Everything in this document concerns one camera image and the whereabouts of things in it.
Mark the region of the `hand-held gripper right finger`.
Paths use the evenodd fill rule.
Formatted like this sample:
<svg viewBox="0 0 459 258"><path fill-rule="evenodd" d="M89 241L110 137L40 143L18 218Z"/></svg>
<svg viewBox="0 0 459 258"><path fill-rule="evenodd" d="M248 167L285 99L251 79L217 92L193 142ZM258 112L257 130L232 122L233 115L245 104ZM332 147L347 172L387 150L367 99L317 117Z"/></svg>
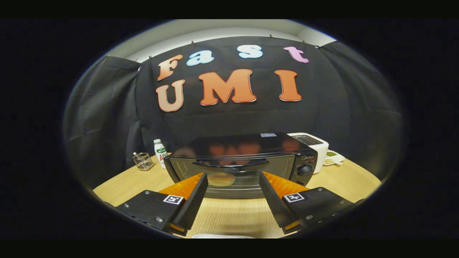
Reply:
<svg viewBox="0 0 459 258"><path fill-rule="evenodd" d="M259 185L278 226L285 234L312 231L354 208L354 203L324 188L308 189L262 171Z"/></svg>

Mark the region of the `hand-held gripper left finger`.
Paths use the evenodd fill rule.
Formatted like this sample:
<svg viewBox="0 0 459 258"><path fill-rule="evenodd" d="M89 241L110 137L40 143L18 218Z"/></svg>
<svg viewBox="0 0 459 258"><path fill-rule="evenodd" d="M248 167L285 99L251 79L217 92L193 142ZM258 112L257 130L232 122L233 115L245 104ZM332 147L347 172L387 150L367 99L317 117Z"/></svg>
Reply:
<svg viewBox="0 0 459 258"><path fill-rule="evenodd" d="M186 236L207 188L208 176L200 173L159 192L144 190L117 209L157 230Z"/></svg>

